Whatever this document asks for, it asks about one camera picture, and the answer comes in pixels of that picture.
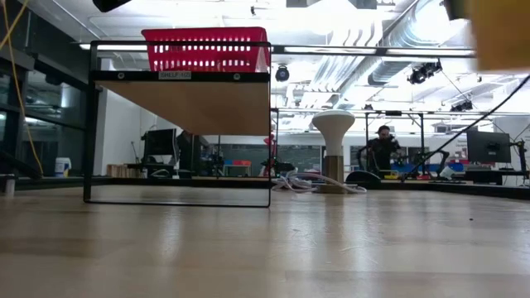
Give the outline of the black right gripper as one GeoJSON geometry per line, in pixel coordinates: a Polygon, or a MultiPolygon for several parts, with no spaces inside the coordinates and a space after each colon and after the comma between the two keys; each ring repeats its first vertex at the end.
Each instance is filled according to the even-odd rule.
{"type": "Polygon", "coordinates": [[[450,21],[469,18],[469,0],[442,0],[450,21]]]}

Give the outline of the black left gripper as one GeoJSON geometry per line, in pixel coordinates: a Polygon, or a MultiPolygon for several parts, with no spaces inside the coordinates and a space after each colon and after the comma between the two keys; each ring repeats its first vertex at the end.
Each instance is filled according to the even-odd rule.
{"type": "Polygon", "coordinates": [[[132,0],[92,0],[93,4],[100,12],[111,12],[131,1],[132,0]]]}

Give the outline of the yellow plastic basket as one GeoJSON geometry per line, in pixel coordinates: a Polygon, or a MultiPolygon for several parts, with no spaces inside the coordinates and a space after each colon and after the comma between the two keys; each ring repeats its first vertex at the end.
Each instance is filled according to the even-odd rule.
{"type": "Polygon", "coordinates": [[[530,0],[470,0],[477,68],[530,70],[530,0]]]}

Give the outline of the red plastic basket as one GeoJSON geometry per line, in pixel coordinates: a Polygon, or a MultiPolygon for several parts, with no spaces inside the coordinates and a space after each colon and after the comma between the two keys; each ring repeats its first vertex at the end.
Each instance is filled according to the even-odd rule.
{"type": "Polygon", "coordinates": [[[147,54],[152,71],[267,72],[269,46],[262,27],[145,29],[146,41],[156,41],[147,54]]]}

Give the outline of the black monitor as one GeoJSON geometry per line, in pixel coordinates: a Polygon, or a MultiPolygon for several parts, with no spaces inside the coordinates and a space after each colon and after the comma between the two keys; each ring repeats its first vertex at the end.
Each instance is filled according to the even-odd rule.
{"type": "Polygon", "coordinates": [[[144,156],[174,156],[176,129],[151,130],[144,133],[144,156]]]}

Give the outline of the stack of wooden blocks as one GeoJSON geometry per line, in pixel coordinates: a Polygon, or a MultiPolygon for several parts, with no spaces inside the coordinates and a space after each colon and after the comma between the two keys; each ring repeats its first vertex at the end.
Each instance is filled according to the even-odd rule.
{"type": "Polygon", "coordinates": [[[106,171],[106,175],[112,178],[129,177],[127,165],[107,164],[106,171]]]}

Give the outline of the white bucket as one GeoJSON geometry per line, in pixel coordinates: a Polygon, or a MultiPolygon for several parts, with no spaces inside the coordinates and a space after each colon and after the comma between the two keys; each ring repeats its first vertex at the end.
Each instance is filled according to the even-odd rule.
{"type": "Polygon", "coordinates": [[[55,177],[68,177],[71,170],[71,160],[69,157],[57,157],[55,159],[55,177]]]}

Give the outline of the white mushroom table lamp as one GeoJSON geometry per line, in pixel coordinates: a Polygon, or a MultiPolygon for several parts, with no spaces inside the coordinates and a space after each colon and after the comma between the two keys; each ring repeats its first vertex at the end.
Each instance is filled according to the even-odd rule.
{"type": "Polygon", "coordinates": [[[346,194],[343,188],[344,178],[344,153],[343,139],[347,131],[354,124],[355,117],[352,113],[342,110],[326,110],[317,113],[311,123],[321,133],[325,141],[325,157],[322,175],[336,182],[326,181],[317,187],[323,194],[346,194]]]}

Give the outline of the black slanted bar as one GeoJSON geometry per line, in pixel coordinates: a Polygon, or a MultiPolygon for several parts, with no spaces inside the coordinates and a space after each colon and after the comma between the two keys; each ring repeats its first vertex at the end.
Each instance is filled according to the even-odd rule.
{"type": "Polygon", "coordinates": [[[29,166],[23,161],[18,160],[3,150],[0,150],[0,162],[6,163],[8,166],[21,172],[30,179],[39,180],[42,178],[42,173],[40,173],[37,169],[29,166]]]}

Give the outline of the wooden shelf riser black frame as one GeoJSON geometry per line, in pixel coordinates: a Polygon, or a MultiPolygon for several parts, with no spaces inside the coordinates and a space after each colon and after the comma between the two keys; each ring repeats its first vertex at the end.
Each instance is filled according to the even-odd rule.
{"type": "Polygon", "coordinates": [[[255,50],[269,57],[268,41],[91,41],[89,44],[89,91],[87,104],[85,173],[83,200],[95,203],[92,196],[95,158],[97,107],[95,89],[106,88],[151,113],[199,136],[269,137],[271,119],[271,74],[239,69],[236,54],[255,50]],[[163,54],[185,49],[212,55],[222,60],[187,61],[184,70],[130,71],[101,70],[97,64],[100,51],[155,49],[163,54]]]}

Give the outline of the black metal table frame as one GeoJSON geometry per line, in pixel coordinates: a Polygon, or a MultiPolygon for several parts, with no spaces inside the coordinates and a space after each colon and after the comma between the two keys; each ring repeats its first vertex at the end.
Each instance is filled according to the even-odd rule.
{"type": "MultiPolygon", "coordinates": [[[[81,187],[84,180],[81,177],[74,178],[42,178],[32,180],[19,178],[15,182],[16,190],[44,190],[56,188],[81,187]]],[[[268,180],[240,179],[195,179],[195,180],[172,180],[172,179],[132,179],[132,178],[108,178],[96,177],[92,179],[93,186],[101,185],[149,185],[149,186],[171,186],[171,187],[205,187],[205,188],[236,188],[236,189],[266,189],[272,187],[268,180]]],[[[362,183],[367,190],[384,190],[394,194],[405,191],[433,191],[442,193],[453,193],[458,195],[478,195],[497,197],[505,199],[520,199],[530,201],[529,187],[511,187],[501,185],[469,185],[454,183],[434,183],[425,180],[385,180],[381,183],[362,183]]]]}

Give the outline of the white cylindrical post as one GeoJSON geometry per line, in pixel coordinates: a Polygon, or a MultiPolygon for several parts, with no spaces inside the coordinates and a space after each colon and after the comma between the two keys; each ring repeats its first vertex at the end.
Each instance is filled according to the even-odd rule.
{"type": "Polygon", "coordinates": [[[13,197],[15,193],[17,177],[14,174],[0,174],[0,195],[13,197]]]}

